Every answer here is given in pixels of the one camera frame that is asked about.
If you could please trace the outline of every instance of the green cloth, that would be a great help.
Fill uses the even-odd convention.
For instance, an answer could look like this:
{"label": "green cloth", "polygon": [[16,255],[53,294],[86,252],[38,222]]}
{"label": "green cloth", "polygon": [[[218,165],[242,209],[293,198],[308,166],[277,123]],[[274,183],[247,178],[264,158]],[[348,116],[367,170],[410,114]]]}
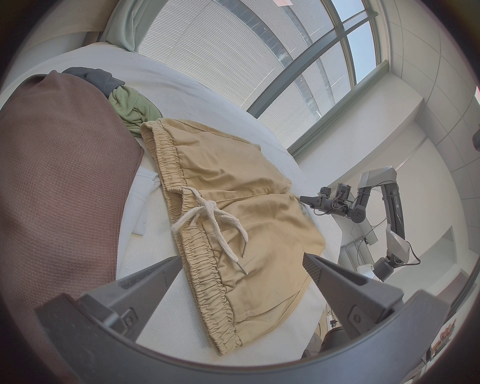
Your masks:
{"label": "green cloth", "polygon": [[150,100],[137,90],[126,85],[114,89],[108,101],[121,117],[128,130],[137,137],[140,135],[140,124],[162,118],[162,114]]}

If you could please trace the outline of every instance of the window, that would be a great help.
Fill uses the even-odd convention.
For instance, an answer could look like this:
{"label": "window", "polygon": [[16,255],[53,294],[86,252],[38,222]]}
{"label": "window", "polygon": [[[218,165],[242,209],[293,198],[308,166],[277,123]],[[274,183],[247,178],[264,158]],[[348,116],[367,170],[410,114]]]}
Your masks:
{"label": "window", "polygon": [[[169,0],[139,53],[196,78],[247,110],[306,49],[339,27],[338,18],[335,23],[321,0],[291,3]],[[342,21],[364,10],[361,0],[333,4]],[[371,31],[369,36],[363,29],[356,31],[348,36],[353,58],[345,49],[347,40],[337,42],[303,73],[291,78],[291,84],[259,117],[285,147],[351,90],[352,62],[357,81],[372,69],[372,62],[375,67],[374,49],[372,57],[359,54],[371,55]],[[358,42],[363,50],[354,47]]]}

